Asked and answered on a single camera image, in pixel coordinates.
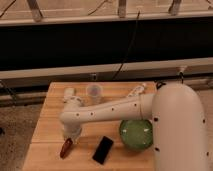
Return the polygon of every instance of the floor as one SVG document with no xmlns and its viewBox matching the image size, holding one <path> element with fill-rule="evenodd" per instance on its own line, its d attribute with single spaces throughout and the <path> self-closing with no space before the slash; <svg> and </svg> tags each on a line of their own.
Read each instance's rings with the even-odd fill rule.
<svg viewBox="0 0 213 171">
<path fill-rule="evenodd" d="M 213 170 L 213 90 L 197 91 L 206 111 L 208 142 Z M 0 170 L 21 171 L 42 105 L 0 108 Z"/>
<path fill-rule="evenodd" d="M 42 105 L 0 108 L 0 170 L 21 171 Z"/>
</svg>

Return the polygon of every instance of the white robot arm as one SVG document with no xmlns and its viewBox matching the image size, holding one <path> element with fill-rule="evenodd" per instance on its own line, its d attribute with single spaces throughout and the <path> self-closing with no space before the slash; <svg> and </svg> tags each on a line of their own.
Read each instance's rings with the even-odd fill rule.
<svg viewBox="0 0 213 171">
<path fill-rule="evenodd" d="M 168 84 L 156 94 L 90 107 L 79 97 L 68 99 L 60 116 L 66 139 L 75 141 L 85 122 L 152 117 L 156 171 L 209 171 L 204 110 L 190 87 Z"/>
</svg>

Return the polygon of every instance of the white cup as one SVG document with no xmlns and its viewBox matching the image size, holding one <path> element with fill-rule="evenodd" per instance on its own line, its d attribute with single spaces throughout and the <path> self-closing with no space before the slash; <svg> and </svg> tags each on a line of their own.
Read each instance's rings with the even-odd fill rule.
<svg viewBox="0 0 213 171">
<path fill-rule="evenodd" d="M 92 105 L 97 105 L 101 102 L 102 86 L 99 84 L 91 83 L 86 87 L 86 95 L 90 98 Z"/>
</svg>

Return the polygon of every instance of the black smartphone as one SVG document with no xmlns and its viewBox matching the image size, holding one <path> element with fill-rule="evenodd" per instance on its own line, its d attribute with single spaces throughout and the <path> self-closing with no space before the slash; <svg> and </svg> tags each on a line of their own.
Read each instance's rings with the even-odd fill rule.
<svg viewBox="0 0 213 171">
<path fill-rule="evenodd" d="M 111 149 L 113 145 L 113 141 L 109 139 L 108 137 L 103 137 L 100 144 L 98 145 L 95 154 L 93 155 L 93 159 L 97 161 L 100 164 L 104 164 L 104 161 L 107 157 L 107 154 L 109 153 L 109 150 Z"/>
</svg>

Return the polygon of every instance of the wooden tabletop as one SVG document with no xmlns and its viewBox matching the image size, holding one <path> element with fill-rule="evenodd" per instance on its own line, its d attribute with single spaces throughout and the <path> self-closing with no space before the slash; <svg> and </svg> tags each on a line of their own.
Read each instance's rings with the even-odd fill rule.
<svg viewBox="0 0 213 171">
<path fill-rule="evenodd" d="M 76 95 L 83 98 L 85 105 L 91 105 L 86 96 L 88 83 L 52 83 L 49 87 L 40 118 L 38 120 L 23 171 L 154 171 L 153 147 L 134 152 L 127 149 L 120 140 L 120 121 L 87 123 L 78 144 L 65 159 L 59 157 L 64 143 L 59 115 L 64 107 L 62 101 L 64 90 L 76 89 Z M 141 82 L 98 83 L 103 86 L 102 103 L 124 98 Z M 153 93 L 155 84 L 147 83 L 145 93 Z M 92 159 L 103 136 L 114 141 L 104 165 Z"/>
</svg>

